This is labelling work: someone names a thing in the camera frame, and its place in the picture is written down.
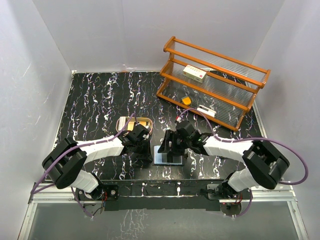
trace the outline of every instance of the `gray wall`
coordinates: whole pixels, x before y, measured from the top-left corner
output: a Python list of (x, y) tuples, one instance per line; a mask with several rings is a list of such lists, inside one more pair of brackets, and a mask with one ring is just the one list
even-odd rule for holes
[(0, 239), (17, 239), (71, 71), (31, 0), (0, 0)]
[(160, 70), (171, 36), (251, 62), (283, 0), (33, 0), (71, 70)]
[[(320, 198), (320, 2), (286, 0), (253, 64), (271, 69), (256, 99), (268, 137), (299, 151), (309, 178), (294, 187), (310, 239), (319, 239)], [(287, 155), (287, 180), (299, 180), (303, 167)]]

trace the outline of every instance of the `marble tabletop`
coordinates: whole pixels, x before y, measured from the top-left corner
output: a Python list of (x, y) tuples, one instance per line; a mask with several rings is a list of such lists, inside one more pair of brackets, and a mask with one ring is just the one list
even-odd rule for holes
[[(56, 143), (66, 137), (76, 141), (101, 139), (116, 133), (121, 116), (149, 118), (153, 122), (151, 151), (160, 145), (166, 130), (175, 130), (175, 119), (183, 109), (156, 97), (164, 78), (159, 72), (76, 73), (62, 115)], [(210, 132), (203, 117), (187, 113), (185, 118), (202, 133)], [(254, 111), (247, 113), (237, 132), (211, 123), (223, 138), (260, 137)], [(189, 151), (184, 166), (156, 166), (131, 155), (102, 158), (86, 164), (87, 172), (103, 180), (222, 180), (245, 166), (232, 159), (204, 156)]]

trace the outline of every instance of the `white box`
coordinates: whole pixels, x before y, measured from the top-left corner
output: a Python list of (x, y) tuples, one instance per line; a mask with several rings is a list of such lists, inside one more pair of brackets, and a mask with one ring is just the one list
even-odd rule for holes
[(196, 68), (194, 66), (190, 66), (187, 65), (184, 69), (183, 69), (183, 75), (185, 75), (186, 77), (192, 79), (192, 80), (196, 80), (199, 83), (202, 83), (205, 76), (206, 76), (207, 72), (203, 71), (199, 68)]

